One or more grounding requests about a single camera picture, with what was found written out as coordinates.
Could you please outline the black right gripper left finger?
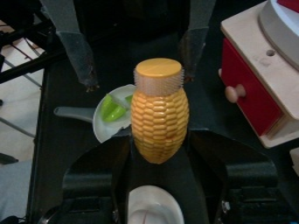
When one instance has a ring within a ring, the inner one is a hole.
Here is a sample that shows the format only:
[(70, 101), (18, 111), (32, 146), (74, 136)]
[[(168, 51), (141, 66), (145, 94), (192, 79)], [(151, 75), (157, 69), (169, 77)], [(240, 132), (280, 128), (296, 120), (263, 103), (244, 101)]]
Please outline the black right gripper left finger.
[(129, 137), (117, 136), (77, 159), (64, 174), (61, 203), (40, 224), (123, 224), (116, 189), (129, 150)]

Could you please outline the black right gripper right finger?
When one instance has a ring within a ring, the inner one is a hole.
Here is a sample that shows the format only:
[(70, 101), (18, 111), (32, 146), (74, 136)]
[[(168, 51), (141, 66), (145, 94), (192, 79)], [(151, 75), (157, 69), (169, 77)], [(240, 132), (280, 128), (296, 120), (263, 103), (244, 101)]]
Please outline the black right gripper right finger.
[(220, 182), (212, 224), (299, 224), (277, 186), (271, 159), (243, 143), (207, 130), (189, 133), (189, 146)]

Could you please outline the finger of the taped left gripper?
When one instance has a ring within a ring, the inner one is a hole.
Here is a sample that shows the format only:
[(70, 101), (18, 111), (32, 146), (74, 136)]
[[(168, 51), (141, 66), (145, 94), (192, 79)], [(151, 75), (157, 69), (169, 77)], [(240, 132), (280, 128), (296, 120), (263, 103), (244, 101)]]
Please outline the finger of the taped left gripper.
[(215, 3), (216, 0), (189, 0), (188, 26), (180, 39), (180, 60), (185, 82), (192, 81), (196, 76)]
[(80, 32), (73, 0), (40, 0), (41, 6), (56, 28), (56, 35), (64, 46), (78, 83), (86, 91), (98, 88), (93, 53), (85, 36)]

